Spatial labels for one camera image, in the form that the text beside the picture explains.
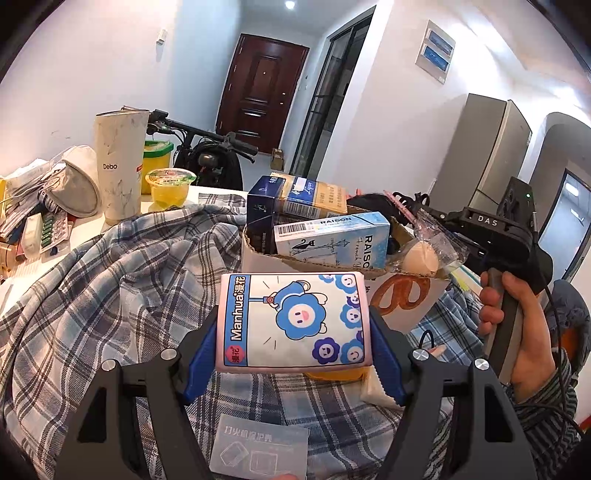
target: doorway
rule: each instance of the doorway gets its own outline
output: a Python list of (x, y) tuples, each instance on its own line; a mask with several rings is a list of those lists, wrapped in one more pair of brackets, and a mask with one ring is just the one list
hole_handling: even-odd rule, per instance
[(565, 170), (550, 211), (540, 247), (552, 257), (552, 282), (559, 278), (570, 280), (583, 261), (591, 236), (591, 189)]
[(279, 142), (308, 47), (242, 34), (217, 114), (216, 132), (270, 154)]
[(371, 19), (369, 16), (330, 39), (290, 174), (308, 179), (318, 176)]

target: white wall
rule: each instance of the white wall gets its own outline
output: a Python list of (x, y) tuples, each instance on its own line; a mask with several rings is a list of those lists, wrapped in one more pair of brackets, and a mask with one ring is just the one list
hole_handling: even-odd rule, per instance
[(565, 113), (591, 127), (591, 119), (587, 112), (569, 101), (530, 85), (516, 84), (511, 93), (511, 99), (523, 113), (532, 131), (530, 147), (519, 172), (519, 178), (523, 181), (530, 180), (540, 156), (546, 133), (552, 127), (552, 125), (546, 124), (546, 117), (550, 113)]
[[(383, 39), (357, 105), (349, 94), (345, 98), (319, 180), (350, 192), (426, 191), (467, 94), (508, 99), (512, 80), (474, 33), (436, 0), (398, 0), (386, 18), (378, 12), (376, 17), (386, 22)], [(456, 40), (445, 85), (414, 64), (428, 20)], [(352, 119), (343, 122), (349, 109)]]
[[(0, 83), (0, 174), (93, 143), (97, 113), (166, 110), (213, 129), (238, 39), (240, 0), (68, 0)], [(156, 45), (161, 28), (168, 30)]]

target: striped sleeve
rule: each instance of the striped sleeve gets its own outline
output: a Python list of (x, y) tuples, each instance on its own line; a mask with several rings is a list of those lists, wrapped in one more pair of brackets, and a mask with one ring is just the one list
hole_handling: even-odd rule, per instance
[[(566, 391), (566, 411), (568, 415), (574, 417), (577, 410), (577, 396), (574, 388), (570, 385), (569, 359), (564, 350), (561, 353), (562, 378)], [(558, 352), (554, 354), (554, 362), (558, 362)], [(522, 403), (539, 403), (562, 409), (558, 369), (542, 389)], [(545, 408), (523, 407), (516, 408), (516, 412), (531, 446), (538, 479), (553, 479), (579, 443), (579, 435), (574, 427), (567, 422), (564, 436), (561, 438), (563, 418), (554, 411)]]

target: blue plaid fabric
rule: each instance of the blue plaid fabric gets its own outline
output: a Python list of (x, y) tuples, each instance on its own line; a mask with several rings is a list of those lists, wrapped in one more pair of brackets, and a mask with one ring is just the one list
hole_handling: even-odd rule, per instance
[[(223, 273), (238, 272), (243, 200), (205, 196), (210, 205), (149, 213), (79, 246), (0, 319), (0, 407), (7, 431), (51, 479), (75, 412), (102, 361), (144, 362), (175, 347), (216, 303)], [(429, 328), (444, 360), (468, 363), (482, 351), (479, 303), (454, 282), (409, 334)], [(308, 428), (308, 478), (372, 478), (400, 413), (359, 398), (360, 382), (304, 375), (212, 376), (187, 408), (206, 458), (219, 416)], [(138, 406), (153, 478), (163, 478), (147, 402)], [(449, 418), (442, 413), (428, 478), (440, 471)]]

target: sliding glass door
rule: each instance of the sliding glass door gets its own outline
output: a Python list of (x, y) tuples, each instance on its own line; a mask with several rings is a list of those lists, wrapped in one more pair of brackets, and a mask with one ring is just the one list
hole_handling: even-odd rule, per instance
[(339, 117), (371, 18), (331, 39), (290, 173), (315, 179)]

